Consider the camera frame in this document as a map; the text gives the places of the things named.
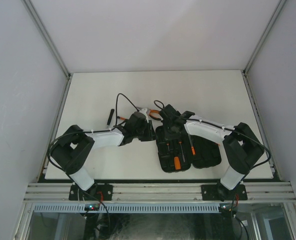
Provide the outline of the small screwdriver orange black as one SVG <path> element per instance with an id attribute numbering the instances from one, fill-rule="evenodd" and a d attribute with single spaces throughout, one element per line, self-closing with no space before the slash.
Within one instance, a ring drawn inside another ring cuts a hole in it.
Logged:
<path id="1" fill-rule="evenodd" d="M 121 117 L 121 116 L 117 116 L 117 120 L 118 121 L 127 121 L 127 118 Z"/>

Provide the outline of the long nose pliers orange handles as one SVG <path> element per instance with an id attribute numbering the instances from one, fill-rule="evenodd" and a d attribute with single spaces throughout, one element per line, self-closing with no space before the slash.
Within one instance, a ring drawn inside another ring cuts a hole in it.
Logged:
<path id="1" fill-rule="evenodd" d="M 161 121 L 160 114 L 159 114 L 158 110 L 150 109 L 148 115 L 155 121 Z"/>

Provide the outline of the black plastic tool case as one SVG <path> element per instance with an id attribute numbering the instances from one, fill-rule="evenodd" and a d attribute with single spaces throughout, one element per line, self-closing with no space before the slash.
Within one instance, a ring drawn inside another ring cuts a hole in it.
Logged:
<path id="1" fill-rule="evenodd" d="M 156 128 L 158 158 L 164 172 L 182 172 L 190 169 L 190 167 L 204 169 L 217 166 L 221 163 L 221 154 L 218 144 L 199 136 L 191 135 L 191 137 L 196 153 L 195 156 L 192 155 L 188 134 L 183 135 L 179 139 L 166 140 L 164 137 L 163 126 Z M 183 162 L 179 141 L 182 141 L 186 162 Z M 170 144 L 170 154 L 167 152 L 167 143 Z M 175 170 L 174 157 L 180 158 L 180 170 Z"/>

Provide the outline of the claw hammer orange black handle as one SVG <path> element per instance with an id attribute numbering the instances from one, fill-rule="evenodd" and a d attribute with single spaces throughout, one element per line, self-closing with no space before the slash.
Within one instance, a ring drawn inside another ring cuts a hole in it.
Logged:
<path id="1" fill-rule="evenodd" d="M 174 166 L 175 166 L 175 170 L 181 169 L 180 158 L 178 156 L 174 157 Z"/>

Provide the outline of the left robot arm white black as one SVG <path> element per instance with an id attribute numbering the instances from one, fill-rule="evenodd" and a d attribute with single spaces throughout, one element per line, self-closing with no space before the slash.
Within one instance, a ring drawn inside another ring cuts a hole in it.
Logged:
<path id="1" fill-rule="evenodd" d="M 79 187 L 82 197 L 92 200 L 97 195 L 97 187 L 95 180 L 84 167 L 90 151 L 124 146 L 134 139 L 141 142 L 156 139 L 152 121 L 140 111 L 134 112 L 129 119 L 106 130 L 85 131 L 76 124 L 70 126 L 62 136 L 49 144 L 47 158 Z"/>

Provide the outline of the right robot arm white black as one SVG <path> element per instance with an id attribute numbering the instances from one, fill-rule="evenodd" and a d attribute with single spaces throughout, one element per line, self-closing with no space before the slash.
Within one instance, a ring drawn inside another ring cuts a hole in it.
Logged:
<path id="1" fill-rule="evenodd" d="M 246 123 L 226 126 L 205 120 L 191 111 L 180 113 L 170 104 L 164 105 L 159 114 L 165 127 L 166 140 L 186 138 L 192 144 L 192 139 L 199 137 L 218 145 L 221 156 L 229 163 L 216 185 L 222 199 L 230 199 L 254 168 L 271 159 L 270 150 L 258 140 Z"/>

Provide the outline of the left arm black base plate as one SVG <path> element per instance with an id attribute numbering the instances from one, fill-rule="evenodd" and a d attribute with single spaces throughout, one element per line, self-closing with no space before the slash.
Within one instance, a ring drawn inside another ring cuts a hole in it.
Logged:
<path id="1" fill-rule="evenodd" d="M 111 201 L 113 195 L 113 186 L 111 184 L 95 184 L 88 190 L 82 190 L 78 185 L 73 184 L 70 187 L 70 201 Z"/>

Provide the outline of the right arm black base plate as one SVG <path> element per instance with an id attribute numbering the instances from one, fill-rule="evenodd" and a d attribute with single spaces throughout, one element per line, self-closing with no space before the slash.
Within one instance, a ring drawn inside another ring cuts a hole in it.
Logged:
<path id="1" fill-rule="evenodd" d="M 239 200 L 248 200 L 245 185 L 239 184 L 233 190 L 228 190 L 218 184 L 202 184 L 202 199 L 204 201 L 231 201 L 233 197 L 239 197 Z"/>

